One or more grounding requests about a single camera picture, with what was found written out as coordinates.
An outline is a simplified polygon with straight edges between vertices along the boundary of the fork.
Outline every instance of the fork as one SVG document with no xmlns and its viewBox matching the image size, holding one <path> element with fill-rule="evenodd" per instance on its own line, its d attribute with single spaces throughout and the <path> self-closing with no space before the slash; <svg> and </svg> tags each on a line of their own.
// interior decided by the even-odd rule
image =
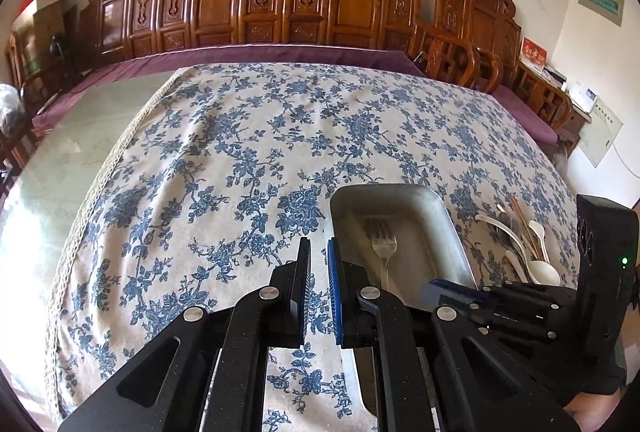
<svg viewBox="0 0 640 432">
<path fill-rule="evenodd" d="M 383 274 L 380 275 L 381 281 L 383 281 L 384 277 L 384 284 L 382 285 L 382 288 L 388 290 L 389 263 L 391 262 L 391 257 L 396 252 L 396 249 L 398 249 L 398 241 L 396 240 L 396 236 L 389 229 L 389 225 L 386 223 L 385 219 L 366 219 L 364 226 L 367 237 L 369 237 L 369 240 L 371 241 L 371 247 L 382 263 L 381 271 Z"/>
</svg>

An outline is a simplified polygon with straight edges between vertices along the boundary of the person's hand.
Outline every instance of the person's hand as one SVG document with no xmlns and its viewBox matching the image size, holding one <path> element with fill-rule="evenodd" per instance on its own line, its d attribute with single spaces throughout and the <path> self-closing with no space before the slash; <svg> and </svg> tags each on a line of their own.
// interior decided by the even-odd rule
<svg viewBox="0 0 640 432">
<path fill-rule="evenodd" d="M 620 389 L 610 396 L 581 392 L 564 409 L 573 416 L 582 432 L 596 432 L 620 403 Z"/>
</svg>

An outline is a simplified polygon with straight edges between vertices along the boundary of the metal screw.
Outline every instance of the metal screw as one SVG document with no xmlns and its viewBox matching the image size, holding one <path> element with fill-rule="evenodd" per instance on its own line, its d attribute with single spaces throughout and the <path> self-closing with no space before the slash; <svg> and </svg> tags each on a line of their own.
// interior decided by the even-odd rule
<svg viewBox="0 0 640 432">
<path fill-rule="evenodd" d="M 201 307 L 189 307 L 183 314 L 182 318 L 187 322 L 197 322 L 204 316 L 204 311 Z"/>
<path fill-rule="evenodd" d="M 458 313 L 456 313 L 456 310 L 453 309 L 453 307 L 449 307 L 449 306 L 438 307 L 436 314 L 438 315 L 438 318 L 440 320 L 445 320 L 446 322 L 455 320 L 456 317 L 458 316 Z"/>
<path fill-rule="evenodd" d="M 375 300 L 380 296 L 380 289 L 373 286 L 367 286 L 360 290 L 360 296 L 366 300 Z"/>
<path fill-rule="evenodd" d="M 265 286 L 262 289 L 260 289 L 260 293 L 259 293 L 260 298 L 262 300 L 273 300 L 279 294 L 280 294 L 280 291 L 278 291 L 278 288 L 273 286 Z"/>
</svg>

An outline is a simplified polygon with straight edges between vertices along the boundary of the glass table top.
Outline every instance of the glass table top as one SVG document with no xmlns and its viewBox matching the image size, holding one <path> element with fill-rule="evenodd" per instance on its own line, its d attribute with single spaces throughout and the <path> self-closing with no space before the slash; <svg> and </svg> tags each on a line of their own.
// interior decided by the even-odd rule
<svg viewBox="0 0 640 432">
<path fill-rule="evenodd" d="M 38 402 L 47 302 L 76 212 L 120 134 L 172 74 L 87 91 L 40 144 L 0 211 L 0 358 Z"/>
</svg>

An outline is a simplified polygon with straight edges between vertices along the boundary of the cardboard box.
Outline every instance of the cardboard box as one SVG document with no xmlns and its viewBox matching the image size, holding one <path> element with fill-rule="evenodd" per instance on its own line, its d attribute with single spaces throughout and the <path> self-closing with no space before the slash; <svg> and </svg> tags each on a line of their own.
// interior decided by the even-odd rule
<svg viewBox="0 0 640 432">
<path fill-rule="evenodd" d="M 33 15 L 33 22 L 23 25 L 16 32 L 26 76 L 47 68 L 52 63 L 54 57 L 49 54 L 51 37 L 54 34 L 64 33 L 65 23 L 61 1 L 37 11 Z"/>
</svg>

